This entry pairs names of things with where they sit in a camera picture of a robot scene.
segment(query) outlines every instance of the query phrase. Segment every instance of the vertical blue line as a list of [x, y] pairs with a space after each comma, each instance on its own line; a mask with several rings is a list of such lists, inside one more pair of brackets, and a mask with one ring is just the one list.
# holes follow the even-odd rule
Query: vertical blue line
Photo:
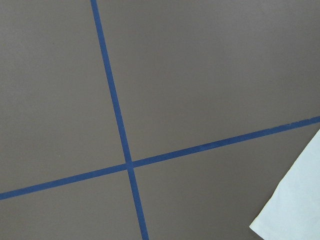
[[91, 7], [92, 7], [92, 12], [93, 12], [95, 27], [96, 27], [96, 31], [97, 31], [97, 35], [98, 35], [98, 39], [99, 39], [105, 74], [107, 77], [107, 82], [108, 82], [109, 90], [110, 90], [110, 94], [111, 94], [116, 123], [117, 123], [119, 134], [120, 134], [125, 164], [126, 164], [126, 168], [128, 171], [133, 201], [134, 201], [135, 210], [136, 210], [136, 214], [137, 214], [138, 222], [139, 222], [139, 226], [140, 226], [141, 236], [142, 236], [143, 240], [149, 240], [145, 216], [144, 216], [142, 203], [141, 203], [139, 190], [138, 190], [138, 184], [137, 184], [136, 175], [135, 175], [135, 171], [134, 171], [134, 167], [133, 167], [133, 163], [132, 163], [132, 158], [131, 158], [131, 154], [130, 154], [129, 144], [128, 144], [128, 140], [127, 140], [125, 125], [124, 125], [124, 121], [123, 121], [123, 118], [121, 115], [119, 100], [118, 100], [118, 96], [117, 96], [117, 92], [116, 92], [116, 86], [115, 86], [114, 77], [113, 77], [112, 70], [111, 70], [111, 65], [110, 65], [110, 60], [109, 60], [109, 56], [108, 56], [105, 36], [104, 36], [102, 24], [101, 24], [100, 15], [99, 15], [97, 0], [90, 0], [90, 1], [91, 1]]

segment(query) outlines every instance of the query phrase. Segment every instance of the white object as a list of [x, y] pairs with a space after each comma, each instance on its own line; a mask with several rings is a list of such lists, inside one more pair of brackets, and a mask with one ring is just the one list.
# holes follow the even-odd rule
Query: white object
[[250, 228], [264, 240], [320, 240], [320, 130]]

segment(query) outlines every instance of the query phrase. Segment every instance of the blue tape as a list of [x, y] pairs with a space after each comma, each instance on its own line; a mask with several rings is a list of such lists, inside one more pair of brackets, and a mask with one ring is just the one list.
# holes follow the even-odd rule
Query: blue tape
[[255, 131], [255, 132], [247, 133], [240, 136], [234, 136], [234, 137], [230, 137], [230, 138], [219, 140], [219, 141], [213, 141], [213, 142], [202, 144], [199, 146], [193, 146], [193, 147], [189, 147], [189, 148], [185, 148], [177, 151], [172, 151], [172, 152], [157, 155], [157, 156], [147, 157], [141, 160], [134, 161], [133, 167], [137, 168], [144, 165], [162, 162], [165, 160], [182, 157], [189, 154], [199, 153], [199, 152], [203, 152], [210, 149], [216, 149], [223, 146], [236, 144], [243, 141], [256, 139], [256, 138], [260, 138], [260, 137], [264, 137], [264, 136], [268, 136], [268, 135], [272, 135], [272, 134], [276, 134], [276, 133], [280, 133], [280, 132], [284, 132], [292, 129], [297, 129], [297, 128], [301, 128], [301, 127], [305, 127], [305, 126], [317, 124], [317, 123], [320, 123], [320, 116], [316, 116], [316, 117], [301, 120], [301, 121], [296, 121], [296, 122], [285, 124], [285, 125], [276, 126], [273, 128]]
[[51, 189], [51, 188], [55, 188], [55, 187], [59, 187], [59, 186], [63, 186], [71, 183], [76, 183], [76, 182], [80, 182], [87, 179], [93, 179], [96, 177], [124, 171], [126, 169], [127, 169], [126, 164], [120, 164], [116, 166], [103, 168], [100, 170], [90, 171], [90, 172], [86, 172], [86, 173], [82, 173], [74, 176], [61, 178], [54, 181], [48, 181], [45, 183], [20, 188], [13, 191], [3, 192], [3, 193], [0, 193], [0, 200], [13, 198], [20, 195], [30, 194], [30, 193], [34, 193], [34, 192], [38, 192], [46, 189]]
[[120, 134], [121, 145], [122, 145], [122, 149], [123, 149], [124, 159], [126, 162], [126, 168], [128, 171], [128, 176], [129, 176], [132, 196], [133, 196], [133, 200], [134, 200], [135, 210], [136, 210], [136, 214], [137, 214], [137, 218], [138, 218], [138, 222], [139, 222], [140, 232], [141, 232], [141, 236], [142, 236], [143, 240], [149, 240], [147, 225], [146, 225], [145, 216], [144, 216], [144, 212], [143, 212], [143, 208], [142, 208], [142, 203], [141, 203], [141, 199], [140, 199], [140, 195], [139, 195], [136, 175], [135, 175], [134, 167], [132, 165], [132, 158], [131, 158], [131, 154], [130, 154], [125, 125], [124, 125], [124, 121], [123, 121], [121, 110], [120, 110], [120, 104], [119, 104], [119, 100], [118, 100], [118, 96], [117, 96], [115, 81], [114, 81], [114, 77], [113, 77], [112, 70], [111, 70], [110, 60], [109, 60], [108, 51], [107, 51], [107, 45], [106, 45], [106, 41], [105, 41], [105, 36], [104, 36], [104, 32], [103, 32], [103, 28], [102, 28], [102, 24], [101, 24], [101, 19], [100, 19], [100, 15], [99, 15], [99, 9], [98, 9], [98, 5], [97, 5], [96, 0], [91, 0], [91, 7], [92, 7], [92, 12], [93, 12], [96, 32], [97, 32], [98, 39], [99, 39], [105, 74], [107, 77], [107, 82], [108, 82], [109, 90], [110, 90], [110, 94], [111, 94], [115, 118], [116, 118], [118, 130], [119, 130], [119, 134]]

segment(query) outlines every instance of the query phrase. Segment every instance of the white cloth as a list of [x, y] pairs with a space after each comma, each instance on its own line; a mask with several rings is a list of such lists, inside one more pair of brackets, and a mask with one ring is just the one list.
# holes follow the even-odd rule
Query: white cloth
[[320, 130], [250, 228], [264, 240], [320, 240]]

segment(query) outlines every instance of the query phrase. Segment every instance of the gray surface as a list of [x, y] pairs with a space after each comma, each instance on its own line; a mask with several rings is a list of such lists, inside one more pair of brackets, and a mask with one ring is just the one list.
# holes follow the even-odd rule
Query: gray surface
[[134, 160], [320, 114], [320, 1], [98, 3]]
[[135, 169], [151, 240], [262, 240], [249, 229], [320, 124]]
[[90, 1], [0, 3], [0, 192], [122, 164]]
[[139, 240], [126, 172], [0, 201], [1, 240]]

